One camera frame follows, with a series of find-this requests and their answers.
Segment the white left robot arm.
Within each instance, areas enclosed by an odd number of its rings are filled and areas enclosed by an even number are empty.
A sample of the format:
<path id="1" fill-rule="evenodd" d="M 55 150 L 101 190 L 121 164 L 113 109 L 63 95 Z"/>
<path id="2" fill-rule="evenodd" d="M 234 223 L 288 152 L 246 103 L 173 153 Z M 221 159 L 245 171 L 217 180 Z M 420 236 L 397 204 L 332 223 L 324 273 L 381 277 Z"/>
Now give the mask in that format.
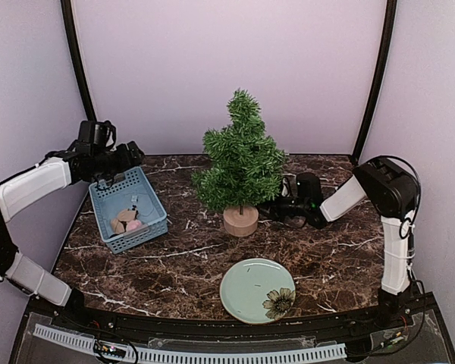
<path id="1" fill-rule="evenodd" d="M 92 315 L 78 302 L 82 294 L 55 277 L 47 268 L 20 251 L 9 225 L 18 215 L 53 193 L 79 182 L 99 182 L 139 166 L 144 153 L 131 141 L 94 152 L 75 149 L 48 153 L 32 167 L 0 183 L 0 283 L 9 281 L 21 290 L 54 306 L 63 307 L 62 318 L 76 331 L 92 324 Z"/>

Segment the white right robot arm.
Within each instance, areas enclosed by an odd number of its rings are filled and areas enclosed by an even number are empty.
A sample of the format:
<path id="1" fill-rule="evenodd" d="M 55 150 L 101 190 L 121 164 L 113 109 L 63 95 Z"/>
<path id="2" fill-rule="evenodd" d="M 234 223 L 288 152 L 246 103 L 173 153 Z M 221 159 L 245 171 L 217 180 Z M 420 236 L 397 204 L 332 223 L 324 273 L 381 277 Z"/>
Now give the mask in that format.
<path id="1" fill-rule="evenodd" d="M 351 176 L 329 197 L 322 193 L 321 180 L 305 172 L 281 182 L 280 193 L 257 209 L 272 221 L 303 218 L 322 229 L 368 200 L 380 216 L 384 233 L 384 271 L 372 323 L 387 329 L 401 316 L 404 296 L 415 282 L 413 274 L 414 226 L 422 198 L 416 169 L 392 155 L 380 155 L 356 166 Z"/>

